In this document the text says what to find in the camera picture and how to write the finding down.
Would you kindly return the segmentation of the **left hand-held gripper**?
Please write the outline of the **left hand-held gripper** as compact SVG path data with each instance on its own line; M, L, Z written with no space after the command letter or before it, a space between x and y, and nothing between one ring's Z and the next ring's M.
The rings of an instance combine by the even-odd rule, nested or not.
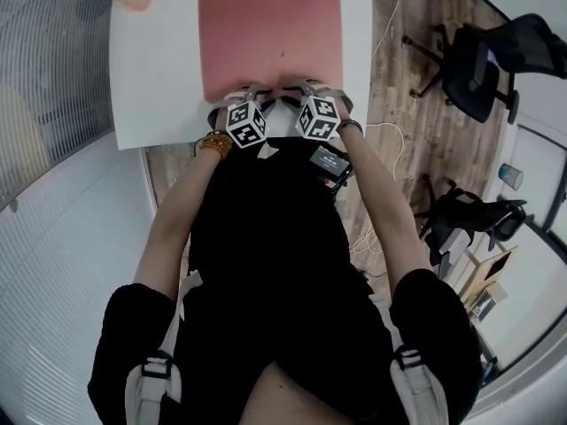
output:
M207 121L215 129L221 113L226 112L223 130L239 148L264 143L268 132L265 113L275 105L272 93L272 89L262 84L232 91L213 104Z

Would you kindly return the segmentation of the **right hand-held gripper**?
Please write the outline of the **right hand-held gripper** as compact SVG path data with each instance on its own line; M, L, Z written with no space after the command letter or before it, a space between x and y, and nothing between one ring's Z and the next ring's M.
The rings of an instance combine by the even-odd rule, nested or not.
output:
M326 142L338 128L351 120L350 114L342 114L337 103L347 111L353 108L350 97L342 89L319 89L321 83L314 79L299 79L282 86L285 93L301 96L299 114L294 128L304 139Z

